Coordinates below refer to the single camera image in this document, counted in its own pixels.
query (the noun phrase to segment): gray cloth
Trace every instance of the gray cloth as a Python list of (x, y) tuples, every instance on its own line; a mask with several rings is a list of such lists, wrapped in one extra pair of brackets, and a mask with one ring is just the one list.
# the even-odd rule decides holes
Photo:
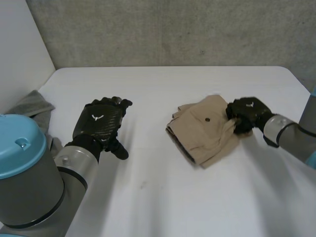
[(55, 109), (55, 107), (52, 104), (48, 103), (37, 90), (33, 90), (13, 108), (8, 110), (6, 114), (24, 115), (32, 118), (45, 134), (47, 147), (54, 157), (62, 149), (62, 145), (58, 138), (53, 138), (47, 134), (50, 114), (53, 109)]

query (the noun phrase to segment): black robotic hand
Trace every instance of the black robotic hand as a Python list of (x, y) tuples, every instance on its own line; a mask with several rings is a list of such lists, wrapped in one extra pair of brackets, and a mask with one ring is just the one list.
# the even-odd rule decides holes
[(75, 126), (73, 139), (88, 135), (97, 141), (102, 150), (112, 152), (119, 159), (127, 159), (128, 152), (117, 140), (117, 135), (126, 109), (132, 104), (119, 97), (104, 97), (87, 104)]
[[(229, 103), (226, 108), (228, 119), (237, 119), (234, 129), (235, 134), (248, 133), (257, 127), (262, 132), (266, 122), (275, 114), (256, 97), (244, 97)], [(263, 136), (269, 146), (278, 147)]]

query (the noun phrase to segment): gray wall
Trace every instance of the gray wall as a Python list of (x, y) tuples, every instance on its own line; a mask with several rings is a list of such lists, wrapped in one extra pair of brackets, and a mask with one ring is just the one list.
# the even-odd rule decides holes
[(315, 0), (27, 0), (55, 67), (279, 65), (316, 78)]

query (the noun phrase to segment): white table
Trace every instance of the white table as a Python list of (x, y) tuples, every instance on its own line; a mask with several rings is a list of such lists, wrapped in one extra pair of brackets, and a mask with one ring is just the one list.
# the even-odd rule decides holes
[(165, 126), (177, 106), (209, 94), (226, 101), (256, 96), (298, 121), (309, 97), (282, 67), (66, 68), (40, 89), (56, 109), (50, 134), (63, 144), (85, 104), (120, 96), (133, 101), (118, 139), (126, 161), (103, 153), (93, 187), (68, 237), (312, 237), (316, 171), (258, 129), (217, 164), (190, 165)]

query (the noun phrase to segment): khaki pants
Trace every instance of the khaki pants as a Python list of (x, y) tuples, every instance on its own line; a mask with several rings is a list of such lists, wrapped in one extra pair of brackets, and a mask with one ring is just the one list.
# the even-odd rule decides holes
[(210, 95), (196, 104), (178, 107), (166, 130), (183, 154), (206, 168), (228, 155), (239, 143), (234, 120), (228, 120), (226, 101)]

